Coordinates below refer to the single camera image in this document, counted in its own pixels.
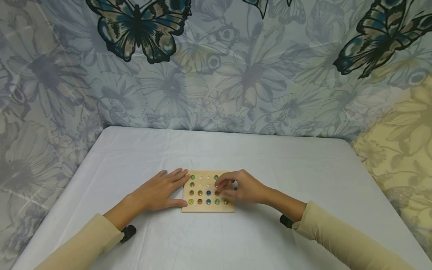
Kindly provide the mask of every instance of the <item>white table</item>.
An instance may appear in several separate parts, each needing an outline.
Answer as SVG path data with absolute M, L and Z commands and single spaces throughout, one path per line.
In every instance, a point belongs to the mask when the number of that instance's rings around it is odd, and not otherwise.
M 105 213 L 158 171 L 177 167 L 247 169 L 270 187 L 315 201 L 414 268 L 432 269 L 343 140 L 128 127 L 103 131 L 13 269 L 33 269 L 95 213 Z M 181 194 L 180 189 L 174 197 Z M 279 217 L 267 206 L 241 203 L 228 214 L 145 213 L 132 222 L 137 234 L 92 269 L 347 269 L 323 247 L 281 225 Z

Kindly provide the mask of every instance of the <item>butterfly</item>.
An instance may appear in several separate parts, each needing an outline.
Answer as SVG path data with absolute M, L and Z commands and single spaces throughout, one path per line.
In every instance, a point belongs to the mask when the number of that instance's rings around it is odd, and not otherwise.
M 261 13 L 261 17 L 264 19 L 267 10 L 267 4 L 269 0 L 243 0 L 243 2 L 256 6 Z M 292 21 L 296 21 L 300 24 L 306 22 L 305 7 L 301 0 L 274 0 L 270 1 L 270 18 L 278 18 L 282 24 L 289 24 Z
M 305 7 L 301 0 L 273 0 L 269 4 L 269 17 L 277 18 L 282 24 L 289 24 L 293 21 L 299 24 L 306 22 Z
M 185 28 L 185 35 L 178 40 L 179 50 L 174 62 L 185 72 L 212 74 L 221 64 L 221 56 L 228 55 L 240 33 L 232 25 L 224 25 L 210 33 L 199 33 Z
M 156 0 L 139 7 L 129 0 L 86 0 L 100 15 L 98 32 L 107 49 L 126 62 L 142 46 L 150 64 L 169 61 L 176 51 L 172 35 L 183 33 L 191 0 Z
M 432 31 L 432 14 L 418 16 L 405 24 L 407 0 L 375 0 L 357 25 L 360 35 L 351 39 L 340 51 L 333 65 L 342 75 L 367 65 L 359 79 L 384 65 L 395 51 L 409 47 L 414 41 Z

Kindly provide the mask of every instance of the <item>wooden board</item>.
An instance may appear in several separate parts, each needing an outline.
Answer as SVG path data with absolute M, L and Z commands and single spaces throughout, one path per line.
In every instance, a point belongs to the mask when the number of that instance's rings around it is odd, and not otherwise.
M 235 211 L 235 205 L 233 201 L 228 201 L 224 204 L 224 199 L 219 195 L 216 195 L 215 187 L 215 175 L 219 177 L 225 171 L 195 171 L 189 170 L 191 178 L 184 184 L 183 199 L 187 201 L 187 207 L 183 207 L 181 211 L 183 213 L 233 213 Z

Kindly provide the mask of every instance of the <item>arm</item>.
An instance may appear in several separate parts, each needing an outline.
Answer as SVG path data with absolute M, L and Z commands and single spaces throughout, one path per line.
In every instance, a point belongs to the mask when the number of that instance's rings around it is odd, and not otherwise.
M 238 190 L 226 189 L 229 181 L 237 181 Z M 315 203 L 305 204 L 266 187 L 245 170 L 225 173 L 215 185 L 225 197 L 266 204 L 280 211 L 295 222 L 292 226 L 295 231 L 317 241 L 350 269 L 413 269 L 402 258 Z
M 187 202 L 169 196 L 188 180 L 181 168 L 166 174 L 161 171 L 127 195 L 105 215 L 96 214 L 66 243 L 46 258 L 36 270 L 88 269 L 96 258 L 113 248 L 123 238 L 120 232 L 137 215 L 146 210 L 185 207 Z

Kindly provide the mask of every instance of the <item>long sleeve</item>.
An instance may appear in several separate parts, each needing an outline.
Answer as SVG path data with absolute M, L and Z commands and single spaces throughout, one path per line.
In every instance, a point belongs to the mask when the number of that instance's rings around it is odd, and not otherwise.
M 113 248 L 123 238 L 104 216 L 96 214 L 66 243 L 46 258 L 36 270 L 88 269 L 96 258 Z
M 413 270 L 401 257 L 309 201 L 292 228 L 315 240 L 352 270 Z

